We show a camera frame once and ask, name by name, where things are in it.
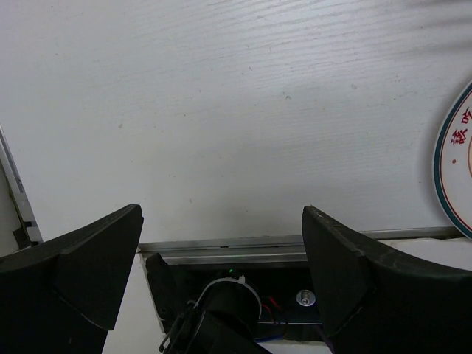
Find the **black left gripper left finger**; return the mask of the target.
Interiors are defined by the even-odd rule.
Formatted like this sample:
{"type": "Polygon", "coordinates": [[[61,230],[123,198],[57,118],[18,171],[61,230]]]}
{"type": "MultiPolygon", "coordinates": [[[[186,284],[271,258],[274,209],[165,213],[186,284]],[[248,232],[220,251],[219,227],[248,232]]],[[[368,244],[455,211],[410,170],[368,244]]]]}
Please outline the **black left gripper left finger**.
{"type": "Polygon", "coordinates": [[[144,218],[129,204],[1,258],[2,353],[101,353],[117,322],[144,218]]]}

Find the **plate with orange sunburst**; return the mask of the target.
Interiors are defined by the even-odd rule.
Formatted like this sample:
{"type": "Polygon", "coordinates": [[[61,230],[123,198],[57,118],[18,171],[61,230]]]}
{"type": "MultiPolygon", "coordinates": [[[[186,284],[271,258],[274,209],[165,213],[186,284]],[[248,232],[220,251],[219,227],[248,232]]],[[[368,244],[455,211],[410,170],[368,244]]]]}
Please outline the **plate with orange sunburst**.
{"type": "Polygon", "coordinates": [[[452,225],[471,238],[471,84],[448,109],[432,159],[434,190],[452,225]]]}

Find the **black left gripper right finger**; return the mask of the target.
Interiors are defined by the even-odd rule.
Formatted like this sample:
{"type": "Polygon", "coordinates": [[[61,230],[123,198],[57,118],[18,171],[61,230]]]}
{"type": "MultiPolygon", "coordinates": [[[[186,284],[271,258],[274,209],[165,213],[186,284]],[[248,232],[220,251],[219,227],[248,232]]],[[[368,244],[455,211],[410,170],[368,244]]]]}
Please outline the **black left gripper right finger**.
{"type": "Polygon", "coordinates": [[[335,353],[469,353],[471,273],[373,240],[313,206],[302,237],[335,353]]]}

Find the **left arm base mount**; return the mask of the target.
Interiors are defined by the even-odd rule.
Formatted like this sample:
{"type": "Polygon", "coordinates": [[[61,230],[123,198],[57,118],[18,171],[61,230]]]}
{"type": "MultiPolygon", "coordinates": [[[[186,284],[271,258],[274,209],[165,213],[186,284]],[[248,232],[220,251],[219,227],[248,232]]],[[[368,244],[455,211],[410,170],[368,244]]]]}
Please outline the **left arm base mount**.
{"type": "Polygon", "coordinates": [[[145,261],[153,303],[165,332],[198,306],[261,342],[321,341],[322,321],[306,262],[170,265],[160,254],[145,261]]]}

